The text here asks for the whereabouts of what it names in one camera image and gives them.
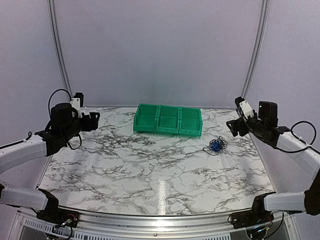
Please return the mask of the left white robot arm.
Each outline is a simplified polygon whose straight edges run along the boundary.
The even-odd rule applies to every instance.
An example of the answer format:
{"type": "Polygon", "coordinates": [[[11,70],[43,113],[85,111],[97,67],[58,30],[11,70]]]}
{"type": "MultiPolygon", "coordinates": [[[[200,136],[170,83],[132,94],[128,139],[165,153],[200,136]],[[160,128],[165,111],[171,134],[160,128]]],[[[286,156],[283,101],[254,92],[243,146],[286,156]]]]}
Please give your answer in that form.
{"type": "MultiPolygon", "coordinates": [[[[4,173],[31,160],[50,157],[62,148],[71,146],[72,138],[80,138],[81,132],[91,132],[98,128],[100,113],[84,114],[84,94],[77,92],[68,96],[68,102],[48,107],[49,122],[44,130],[32,133],[27,138],[3,145],[0,148],[0,172],[4,173]]],[[[61,223],[68,219],[75,221],[77,216],[59,208],[59,200],[45,189],[31,189],[0,185],[0,203],[16,208],[28,208],[36,216],[51,223],[61,223]]]]}

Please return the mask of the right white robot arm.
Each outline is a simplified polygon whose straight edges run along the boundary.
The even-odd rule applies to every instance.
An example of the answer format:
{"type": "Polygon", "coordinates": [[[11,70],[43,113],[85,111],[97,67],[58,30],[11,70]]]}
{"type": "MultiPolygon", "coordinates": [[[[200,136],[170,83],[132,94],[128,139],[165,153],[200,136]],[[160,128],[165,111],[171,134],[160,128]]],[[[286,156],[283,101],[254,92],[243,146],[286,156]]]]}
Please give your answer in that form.
{"type": "Polygon", "coordinates": [[[278,105],[275,102],[260,101],[258,111],[252,109],[242,97],[235,99],[238,119],[226,122],[232,135],[254,135],[262,143],[286,154],[302,167],[312,179],[309,189],[301,192],[265,193],[254,198],[252,207],[243,215],[252,224],[258,224],[274,211],[306,213],[311,216],[320,213],[320,152],[312,143],[298,137],[293,128],[278,125],[278,105]]]}

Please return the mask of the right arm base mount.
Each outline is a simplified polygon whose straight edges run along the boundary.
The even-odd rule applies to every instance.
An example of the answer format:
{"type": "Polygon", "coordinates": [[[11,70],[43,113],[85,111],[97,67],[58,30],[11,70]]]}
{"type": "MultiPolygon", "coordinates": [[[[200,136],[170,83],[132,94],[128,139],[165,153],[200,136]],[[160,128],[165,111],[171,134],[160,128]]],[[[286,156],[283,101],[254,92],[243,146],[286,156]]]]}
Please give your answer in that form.
{"type": "Polygon", "coordinates": [[[233,225],[234,229],[247,228],[264,223],[270,223],[274,220],[274,215],[270,211],[263,213],[254,213],[253,210],[233,212],[229,215],[227,221],[233,225]]]}

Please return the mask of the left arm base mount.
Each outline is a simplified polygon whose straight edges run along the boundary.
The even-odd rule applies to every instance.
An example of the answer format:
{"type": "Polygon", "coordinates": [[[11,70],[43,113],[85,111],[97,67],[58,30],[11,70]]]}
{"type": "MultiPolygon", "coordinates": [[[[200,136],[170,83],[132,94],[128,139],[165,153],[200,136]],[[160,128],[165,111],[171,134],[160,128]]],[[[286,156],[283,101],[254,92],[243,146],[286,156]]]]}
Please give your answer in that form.
{"type": "Polygon", "coordinates": [[[78,211],[56,208],[54,210],[34,210],[36,217],[40,220],[53,223],[59,227],[76,228],[80,213],[78,211]]]}

